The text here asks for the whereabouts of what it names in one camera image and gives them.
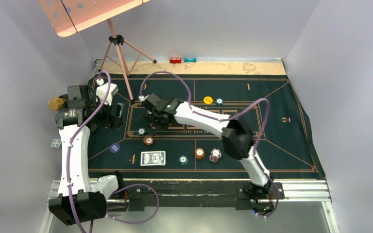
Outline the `yellow big blind button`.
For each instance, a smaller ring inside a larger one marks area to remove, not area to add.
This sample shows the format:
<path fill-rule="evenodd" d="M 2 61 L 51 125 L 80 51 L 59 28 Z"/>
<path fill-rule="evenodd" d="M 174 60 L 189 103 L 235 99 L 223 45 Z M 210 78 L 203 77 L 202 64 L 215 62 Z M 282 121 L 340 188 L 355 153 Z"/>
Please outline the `yellow big blind button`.
<path fill-rule="evenodd" d="M 211 96 L 205 96 L 203 99 L 203 102 L 205 104 L 212 104 L 213 103 L 213 98 Z"/>

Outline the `orange yellow poker chip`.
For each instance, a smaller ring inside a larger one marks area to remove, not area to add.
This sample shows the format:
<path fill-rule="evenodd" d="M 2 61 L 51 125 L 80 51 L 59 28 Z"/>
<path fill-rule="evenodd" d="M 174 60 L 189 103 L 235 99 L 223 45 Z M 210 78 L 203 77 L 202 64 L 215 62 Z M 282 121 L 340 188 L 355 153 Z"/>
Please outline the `orange yellow poker chip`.
<path fill-rule="evenodd" d="M 152 145 L 154 143 L 154 139 L 151 136 L 146 136 L 143 139 L 145 145 Z"/>

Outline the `blue white card deck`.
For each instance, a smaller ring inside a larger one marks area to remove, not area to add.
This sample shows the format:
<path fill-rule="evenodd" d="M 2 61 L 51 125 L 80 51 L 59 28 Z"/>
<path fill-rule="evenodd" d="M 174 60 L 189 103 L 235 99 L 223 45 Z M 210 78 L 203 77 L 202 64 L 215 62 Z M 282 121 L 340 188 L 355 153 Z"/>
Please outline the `blue white card deck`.
<path fill-rule="evenodd" d="M 141 152 L 141 166 L 165 166 L 167 161 L 165 151 Z"/>

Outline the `green blue poker chip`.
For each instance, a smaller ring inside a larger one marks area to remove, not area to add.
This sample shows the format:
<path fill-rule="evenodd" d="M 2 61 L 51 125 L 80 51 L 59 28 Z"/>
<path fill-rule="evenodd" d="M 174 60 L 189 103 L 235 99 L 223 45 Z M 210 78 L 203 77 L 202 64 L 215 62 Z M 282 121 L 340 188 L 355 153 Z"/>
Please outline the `green blue poker chip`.
<path fill-rule="evenodd" d="M 146 132 L 147 132 L 146 129 L 142 127 L 137 130 L 138 135 L 145 135 Z"/>

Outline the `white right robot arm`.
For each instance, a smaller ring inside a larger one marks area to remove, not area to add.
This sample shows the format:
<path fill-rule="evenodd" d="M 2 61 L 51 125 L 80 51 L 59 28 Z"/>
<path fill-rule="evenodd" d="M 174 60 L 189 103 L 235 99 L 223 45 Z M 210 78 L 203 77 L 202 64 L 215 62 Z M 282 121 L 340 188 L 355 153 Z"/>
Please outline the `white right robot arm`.
<path fill-rule="evenodd" d="M 272 192 L 273 180 L 257 150 L 260 138 L 254 139 L 253 131 L 243 116 L 251 106 L 230 116 L 195 107 L 190 100 L 165 100 L 154 93 L 139 96 L 139 101 L 147 110 L 141 119 L 151 136 L 174 123 L 207 131 L 222 140 L 224 152 L 229 157 L 240 161 L 249 175 L 251 190 L 258 197 L 264 198 Z"/>

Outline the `purple small blind button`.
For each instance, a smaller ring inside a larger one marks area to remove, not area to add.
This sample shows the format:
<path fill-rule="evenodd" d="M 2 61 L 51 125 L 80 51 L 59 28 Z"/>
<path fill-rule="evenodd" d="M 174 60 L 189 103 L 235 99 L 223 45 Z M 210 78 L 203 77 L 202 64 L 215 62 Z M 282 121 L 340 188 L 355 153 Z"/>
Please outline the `purple small blind button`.
<path fill-rule="evenodd" d="M 120 151 L 120 148 L 121 148 L 121 146 L 120 146 L 119 143 L 113 143 L 113 144 L 110 146 L 110 151 L 111 151 L 112 153 L 117 153 L 117 152 Z"/>

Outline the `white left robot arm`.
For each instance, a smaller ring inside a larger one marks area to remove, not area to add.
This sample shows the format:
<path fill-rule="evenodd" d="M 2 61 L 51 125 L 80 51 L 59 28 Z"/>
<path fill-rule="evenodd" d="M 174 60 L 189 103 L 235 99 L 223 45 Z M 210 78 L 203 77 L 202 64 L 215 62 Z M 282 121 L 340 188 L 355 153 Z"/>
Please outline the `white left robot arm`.
<path fill-rule="evenodd" d="M 49 200 L 49 210 L 65 225 L 76 223 L 73 212 L 81 222 L 103 218 L 106 201 L 125 194 L 122 175 L 109 172 L 90 184 L 88 146 L 90 134 L 102 127 L 118 130 L 122 125 L 122 107 L 112 109 L 117 93 L 115 84 L 103 84 L 91 89 L 87 85 L 69 86 L 68 92 L 52 99 L 48 106 L 57 111 L 55 122 L 62 145 L 61 182 L 57 197 Z"/>

